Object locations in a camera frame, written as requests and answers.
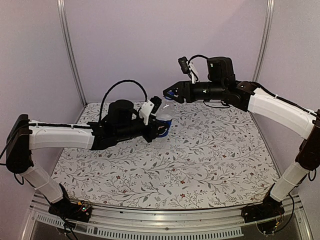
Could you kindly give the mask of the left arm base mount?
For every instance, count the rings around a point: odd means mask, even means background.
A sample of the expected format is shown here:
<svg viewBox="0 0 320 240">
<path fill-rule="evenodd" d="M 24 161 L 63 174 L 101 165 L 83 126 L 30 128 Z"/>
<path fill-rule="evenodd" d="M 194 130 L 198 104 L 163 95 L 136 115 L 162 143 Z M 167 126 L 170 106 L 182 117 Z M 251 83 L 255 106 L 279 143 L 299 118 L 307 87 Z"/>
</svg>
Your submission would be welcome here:
<svg viewBox="0 0 320 240">
<path fill-rule="evenodd" d="M 78 203 L 73 203 L 63 198 L 56 203 L 50 203 L 48 212 L 63 219 L 88 223 L 92 214 L 92 206 L 83 200 Z"/>
</svg>

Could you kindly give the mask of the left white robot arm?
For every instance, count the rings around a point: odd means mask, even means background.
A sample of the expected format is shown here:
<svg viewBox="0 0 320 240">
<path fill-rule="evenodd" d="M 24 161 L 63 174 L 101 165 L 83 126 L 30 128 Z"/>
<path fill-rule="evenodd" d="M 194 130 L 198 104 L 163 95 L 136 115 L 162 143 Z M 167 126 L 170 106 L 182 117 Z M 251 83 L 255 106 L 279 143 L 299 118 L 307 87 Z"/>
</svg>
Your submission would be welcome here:
<svg viewBox="0 0 320 240">
<path fill-rule="evenodd" d="M 166 121 L 156 118 L 161 103 L 160 99 L 152 98 L 135 110 L 131 101 L 117 100 L 108 105 L 105 117 L 86 124 L 39 122 L 21 114 L 0 154 L 5 156 L 3 166 L 40 191 L 63 217 L 70 217 L 75 211 L 74 205 L 63 187 L 32 160 L 32 151 L 46 148 L 102 151 L 136 137 L 150 143 L 169 128 Z"/>
</svg>

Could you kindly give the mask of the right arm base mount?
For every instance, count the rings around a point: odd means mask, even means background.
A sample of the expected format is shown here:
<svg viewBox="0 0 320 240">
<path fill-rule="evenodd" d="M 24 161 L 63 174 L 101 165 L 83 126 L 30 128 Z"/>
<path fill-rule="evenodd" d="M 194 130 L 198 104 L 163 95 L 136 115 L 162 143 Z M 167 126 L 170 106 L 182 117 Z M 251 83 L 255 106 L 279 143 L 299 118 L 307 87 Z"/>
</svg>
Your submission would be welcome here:
<svg viewBox="0 0 320 240">
<path fill-rule="evenodd" d="M 263 201 L 259 204 L 248 204 L 241 209 L 241 216 L 245 223 L 261 221 L 285 213 L 282 202 L 275 200 Z"/>
</svg>

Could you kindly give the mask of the blue bottle cap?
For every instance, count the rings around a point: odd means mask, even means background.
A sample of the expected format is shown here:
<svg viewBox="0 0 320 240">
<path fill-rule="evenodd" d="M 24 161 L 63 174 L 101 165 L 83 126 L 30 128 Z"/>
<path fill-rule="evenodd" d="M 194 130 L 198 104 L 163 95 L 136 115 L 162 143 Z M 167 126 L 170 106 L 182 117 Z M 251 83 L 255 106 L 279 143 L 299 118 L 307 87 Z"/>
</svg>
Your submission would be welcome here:
<svg viewBox="0 0 320 240">
<path fill-rule="evenodd" d="M 169 91 L 169 92 L 166 93 L 165 98 L 166 98 L 167 100 L 173 101 L 173 100 L 176 98 L 176 96 L 175 96 L 175 93 L 174 93 L 174 92 Z"/>
</svg>

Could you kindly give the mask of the blue label plastic bottle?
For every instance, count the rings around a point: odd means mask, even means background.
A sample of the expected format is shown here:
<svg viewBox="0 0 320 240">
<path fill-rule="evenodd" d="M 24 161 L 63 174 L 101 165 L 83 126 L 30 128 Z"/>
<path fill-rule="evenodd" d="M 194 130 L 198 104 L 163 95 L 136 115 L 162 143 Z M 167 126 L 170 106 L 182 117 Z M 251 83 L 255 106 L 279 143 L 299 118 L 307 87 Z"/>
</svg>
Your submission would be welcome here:
<svg viewBox="0 0 320 240">
<path fill-rule="evenodd" d="M 175 106 L 173 100 L 168 100 L 165 97 L 162 100 L 161 106 L 156 113 L 156 119 L 161 123 L 167 124 L 170 126 L 173 121 L 173 117 L 175 114 Z M 162 149 L 166 145 L 166 137 L 157 137 L 152 141 L 152 144 L 155 149 Z"/>
</svg>

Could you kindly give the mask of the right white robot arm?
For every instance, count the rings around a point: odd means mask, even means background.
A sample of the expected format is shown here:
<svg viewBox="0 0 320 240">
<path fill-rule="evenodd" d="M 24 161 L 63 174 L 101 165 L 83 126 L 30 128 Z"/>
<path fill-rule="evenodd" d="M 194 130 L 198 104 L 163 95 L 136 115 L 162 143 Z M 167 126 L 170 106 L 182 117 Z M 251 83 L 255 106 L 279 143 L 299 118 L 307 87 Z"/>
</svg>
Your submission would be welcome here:
<svg viewBox="0 0 320 240">
<path fill-rule="evenodd" d="M 163 90 L 163 95 L 177 103 L 220 100 L 244 112 L 271 119 L 297 133 L 303 142 L 292 163 L 270 188 L 259 206 L 262 218 L 269 218 L 278 205 L 311 171 L 320 166 L 320 113 L 284 99 L 254 81 L 237 81 L 231 58 L 206 59 L 208 80 L 201 82 L 192 61 L 178 59 L 181 71 L 189 80 L 178 81 Z"/>
</svg>

